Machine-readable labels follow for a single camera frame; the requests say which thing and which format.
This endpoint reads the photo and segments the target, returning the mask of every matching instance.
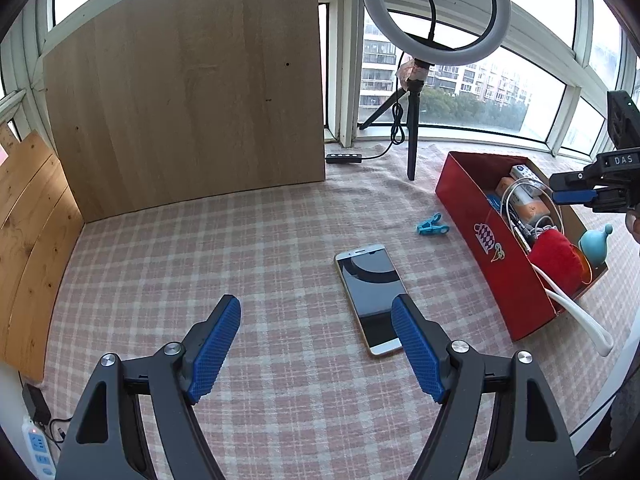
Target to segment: teal bottle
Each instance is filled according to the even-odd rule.
[[[587,257],[592,267],[600,266],[607,259],[607,237],[613,232],[613,225],[606,224],[601,230],[585,232],[578,242],[578,248]]]

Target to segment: silver screw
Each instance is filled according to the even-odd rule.
[[[182,350],[182,345],[180,343],[167,343],[164,346],[164,353],[167,355],[179,354],[180,350]]]
[[[111,366],[114,362],[116,362],[116,356],[114,354],[105,354],[100,359],[102,366]]]
[[[454,341],[453,343],[451,343],[451,348],[453,348],[454,352],[457,352],[459,354],[463,354],[465,352],[469,352],[469,345],[467,343],[465,343],[464,341],[460,341],[460,339]]]
[[[530,362],[533,361],[533,356],[526,350],[523,350],[521,352],[518,352],[518,361],[528,365]]]

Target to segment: red box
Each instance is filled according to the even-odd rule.
[[[524,250],[482,191],[493,192],[500,179],[508,176],[517,164],[525,164],[548,184],[546,176],[526,157],[450,152],[436,186],[438,198],[478,262],[514,341],[563,312],[546,296]],[[561,210],[565,235],[577,245],[586,228],[571,206],[562,206]],[[607,266],[592,270],[593,281],[581,288],[574,299],[583,295],[606,272]]]

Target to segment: pink and white checkered cloth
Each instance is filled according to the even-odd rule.
[[[382,144],[365,147],[368,155]],[[232,479],[405,479],[438,412],[404,354],[371,358],[332,263],[338,252],[383,243],[423,314],[478,351],[532,352],[569,428],[594,399],[640,304],[638,247],[622,215],[578,214],[614,225],[609,272],[581,300],[616,339],[597,355],[567,314],[511,342],[464,240],[434,194],[449,150],[423,143],[417,179],[406,149],[362,165],[327,167],[327,180],[205,198],[85,226],[56,301],[44,389],[54,416],[73,413],[105,352],[146,356],[180,340],[230,293],[242,324],[212,393],[196,414]],[[338,151],[337,146],[328,146]],[[527,152],[547,172],[575,162]],[[421,237],[415,225],[443,213],[451,231]],[[148,397],[141,398],[158,478],[170,478]],[[491,418],[485,398],[462,478],[475,476]]]

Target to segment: smartphone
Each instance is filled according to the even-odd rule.
[[[402,348],[391,323],[391,303],[406,289],[384,245],[336,254],[335,265],[369,353],[381,356]]]

